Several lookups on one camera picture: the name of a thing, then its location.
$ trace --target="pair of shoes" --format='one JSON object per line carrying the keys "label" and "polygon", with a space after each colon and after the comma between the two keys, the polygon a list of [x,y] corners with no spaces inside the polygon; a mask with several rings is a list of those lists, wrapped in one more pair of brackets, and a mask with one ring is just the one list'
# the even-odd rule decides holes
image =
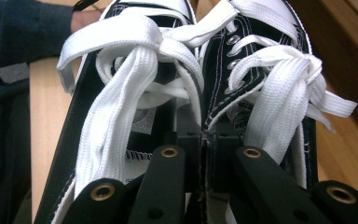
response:
{"label": "pair of shoes", "polygon": [[[75,87],[70,62],[82,55]],[[322,63],[281,0],[223,0],[198,23],[186,0],[117,0],[65,42],[57,68],[73,101],[36,217],[54,223],[93,180],[141,175],[182,122],[212,155],[208,174],[219,169],[209,136],[228,124],[306,188],[317,178],[314,121],[331,129],[321,111],[356,107],[325,90]],[[179,108],[192,116],[176,120]],[[212,195],[222,183],[207,178]]]}

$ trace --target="dark sleeve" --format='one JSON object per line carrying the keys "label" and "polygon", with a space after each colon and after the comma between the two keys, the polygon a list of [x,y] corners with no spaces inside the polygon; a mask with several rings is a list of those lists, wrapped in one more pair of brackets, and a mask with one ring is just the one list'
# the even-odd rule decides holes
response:
{"label": "dark sleeve", "polygon": [[35,0],[0,0],[0,67],[60,54],[72,11]]}

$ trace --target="brass grommet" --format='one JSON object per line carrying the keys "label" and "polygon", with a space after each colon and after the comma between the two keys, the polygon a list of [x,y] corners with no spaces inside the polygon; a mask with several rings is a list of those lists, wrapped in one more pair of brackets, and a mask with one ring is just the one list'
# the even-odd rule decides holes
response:
{"label": "brass grommet", "polygon": [[175,157],[178,155],[178,150],[175,148],[167,147],[161,150],[161,155],[166,158]]}
{"label": "brass grommet", "polygon": [[261,157],[261,152],[254,148],[246,148],[243,151],[243,154],[245,154],[245,156],[247,156],[247,157],[254,158],[254,159]]}
{"label": "brass grommet", "polygon": [[115,186],[112,184],[102,183],[92,190],[90,197],[92,200],[100,202],[112,197],[115,191]]}
{"label": "brass grommet", "polygon": [[344,188],[329,186],[326,188],[326,192],[334,200],[339,201],[341,203],[347,203],[347,204],[356,203],[356,197]]}

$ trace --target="person's hand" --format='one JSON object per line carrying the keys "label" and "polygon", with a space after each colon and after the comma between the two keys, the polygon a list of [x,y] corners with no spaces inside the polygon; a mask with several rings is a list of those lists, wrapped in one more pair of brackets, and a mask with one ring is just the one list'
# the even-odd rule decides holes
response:
{"label": "person's hand", "polygon": [[71,32],[74,33],[81,28],[96,22],[101,17],[101,10],[74,11],[71,21]]}

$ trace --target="dark blue clothing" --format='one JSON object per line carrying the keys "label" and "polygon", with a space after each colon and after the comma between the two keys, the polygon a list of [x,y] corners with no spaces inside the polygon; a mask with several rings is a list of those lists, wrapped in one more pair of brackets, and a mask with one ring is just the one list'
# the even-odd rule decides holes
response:
{"label": "dark blue clothing", "polygon": [[[0,0],[0,67],[59,55],[71,34],[71,7]],[[31,187],[28,80],[0,79],[0,223],[12,223]]]}

